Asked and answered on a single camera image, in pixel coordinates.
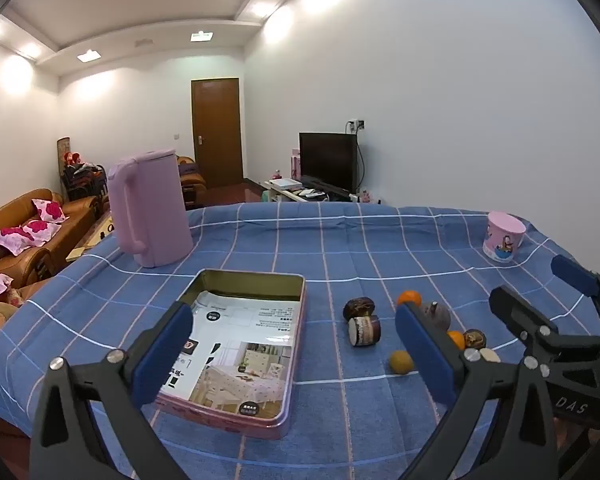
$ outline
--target ceiling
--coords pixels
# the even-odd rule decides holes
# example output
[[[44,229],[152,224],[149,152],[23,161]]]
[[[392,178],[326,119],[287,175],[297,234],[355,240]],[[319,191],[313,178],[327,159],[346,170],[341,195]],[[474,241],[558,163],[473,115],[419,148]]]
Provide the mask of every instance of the ceiling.
[[[37,45],[37,66],[62,76],[149,52],[244,46],[285,1],[12,0],[0,17],[0,43],[19,54]],[[270,12],[256,12],[259,4]],[[191,43],[199,30],[213,32],[212,40]],[[102,57],[84,64],[77,56],[89,49]]]

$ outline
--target pink pitcher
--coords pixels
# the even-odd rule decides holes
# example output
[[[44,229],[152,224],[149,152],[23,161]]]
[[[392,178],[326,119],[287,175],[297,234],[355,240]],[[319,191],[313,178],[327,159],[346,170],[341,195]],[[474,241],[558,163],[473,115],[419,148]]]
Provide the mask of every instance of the pink pitcher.
[[[107,178],[120,248],[143,267],[159,267],[193,248],[175,150],[125,158]]]

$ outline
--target pink tin box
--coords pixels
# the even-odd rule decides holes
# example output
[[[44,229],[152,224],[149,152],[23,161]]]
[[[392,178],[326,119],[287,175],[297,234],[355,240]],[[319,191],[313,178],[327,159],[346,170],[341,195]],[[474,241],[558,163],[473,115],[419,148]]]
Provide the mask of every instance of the pink tin box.
[[[193,330],[156,404],[221,430],[285,436],[304,290],[294,274],[202,270],[179,299],[193,308]]]
[[[497,262],[510,262],[525,236],[525,225],[514,216],[492,211],[488,215],[484,254]]]

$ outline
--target blue gripper pad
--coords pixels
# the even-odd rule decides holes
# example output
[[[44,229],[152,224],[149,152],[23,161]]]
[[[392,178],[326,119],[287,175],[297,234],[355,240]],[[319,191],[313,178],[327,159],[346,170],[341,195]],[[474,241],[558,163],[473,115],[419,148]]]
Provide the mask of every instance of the blue gripper pad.
[[[193,328],[191,306],[176,301],[128,351],[125,379],[136,408],[154,402]]]
[[[598,277],[593,272],[561,254],[551,260],[551,272],[589,298],[596,296],[600,291]]]
[[[464,365],[458,347],[414,303],[398,305],[395,329],[433,400],[452,406],[464,382]]]

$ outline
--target silver bolt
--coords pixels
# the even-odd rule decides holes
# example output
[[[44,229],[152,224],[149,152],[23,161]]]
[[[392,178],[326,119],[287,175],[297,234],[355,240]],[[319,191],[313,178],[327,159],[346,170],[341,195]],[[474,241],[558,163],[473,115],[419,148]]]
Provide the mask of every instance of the silver bolt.
[[[62,359],[61,357],[54,357],[53,359],[51,359],[51,362],[49,363],[49,368],[51,368],[52,370],[59,370],[63,366],[64,366],[64,359]]]
[[[532,355],[526,356],[523,362],[525,366],[529,368],[529,370],[535,370],[536,368],[538,368],[538,359],[536,359]]]
[[[119,348],[116,348],[107,354],[107,361],[109,361],[112,365],[118,364],[124,358],[125,353]]]
[[[480,352],[478,350],[476,350],[475,348],[467,348],[464,351],[464,358],[467,361],[475,363],[476,361],[480,360],[481,355],[480,355]]]

